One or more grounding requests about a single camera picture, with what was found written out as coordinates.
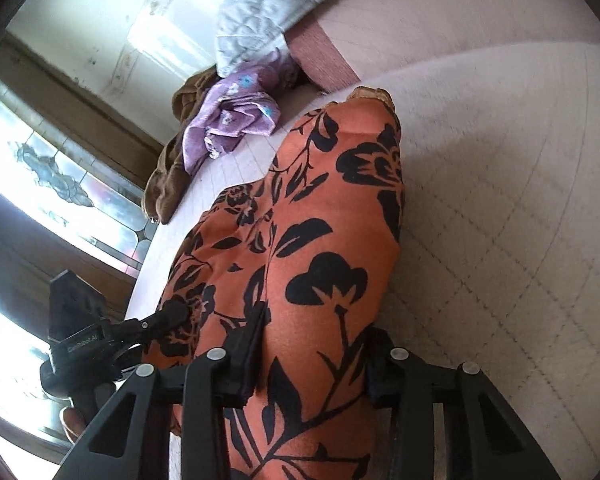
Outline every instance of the brown cloth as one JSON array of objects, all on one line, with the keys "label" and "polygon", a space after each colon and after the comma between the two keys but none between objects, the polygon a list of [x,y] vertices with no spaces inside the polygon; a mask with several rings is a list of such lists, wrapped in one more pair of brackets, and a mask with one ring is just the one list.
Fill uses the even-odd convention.
[{"label": "brown cloth", "polygon": [[[191,76],[173,95],[171,109],[180,120],[180,130],[162,149],[158,166],[149,177],[142,197],[142,210],[154,222],[167,224],[175,213],[184,192],[189,187],[191,175],[184,169],[182,136],[187,125],[198,114],[207,91],[220,80],[216,66]],[[206,157],[201,158],[199,170]]]}]

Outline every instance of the black clamp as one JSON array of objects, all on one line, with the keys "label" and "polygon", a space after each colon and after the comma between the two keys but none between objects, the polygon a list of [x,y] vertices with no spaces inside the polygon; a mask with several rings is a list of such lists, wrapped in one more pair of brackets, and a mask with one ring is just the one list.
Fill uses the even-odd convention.
[{"label": "black clamp", "polygon": [[541,447],[477,364],[429,365],[372,329],[366,384],[376,409],[392,409],[388,480],[434,477],[434,410],[444,409],[450,480],[560,480]]},{"label": "black clamp", "polygon": [[187,366],[141,364],[67,454],[54,480],[167,480],[171,407],[182,404],[182,480],[229,480],[224,408],[253,395],[262,361],[263,306]]},{"label": "black clamp", "polygon": [[40,367],[40,383],[50,395],[70,399],[88,424],[116,391],[115,381],[141,359],[142,345],[189,319],[189,307],[170,302],[143,319],[112,324],[108,319],[51,345]]}]

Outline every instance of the bed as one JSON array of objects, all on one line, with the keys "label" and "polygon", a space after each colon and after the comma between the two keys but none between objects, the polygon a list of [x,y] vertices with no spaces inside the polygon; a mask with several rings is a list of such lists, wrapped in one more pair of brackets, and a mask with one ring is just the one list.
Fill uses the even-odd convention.
[{"label": "bed", "polygon": [[[288,97],[289,114],[360,82],[397,105],[408,192],[379,325],[434,364],[478,362],[561,477],[592,478],[600,22],[583,0],[330,0],[286,37],[309,77],[336,91],[308,103],[305,88]],[[291,123],[205,163],[158,228],[127,317],[155,309],[200,213],[225,187],[260,178]]]}]

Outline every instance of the wall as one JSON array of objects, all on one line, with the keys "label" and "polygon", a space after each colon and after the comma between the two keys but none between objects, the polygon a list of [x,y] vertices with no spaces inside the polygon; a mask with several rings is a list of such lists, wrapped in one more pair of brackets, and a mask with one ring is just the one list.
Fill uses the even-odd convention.
[{"label": "wall", "polygon": [[113,189],[142,196],[162,145],[21,47],[11,38],[0,44],[0,81],[11,110]]},{"label": "wall", "polygon": [[8,31],[154,139],[171,95],[212,65],[221,0],[27,0]]},{"label": "wall", "polygon": [[0,194],[0,312],[46,340],[49,281],[73,270],[123,319],[135,280],[53,234]]}]

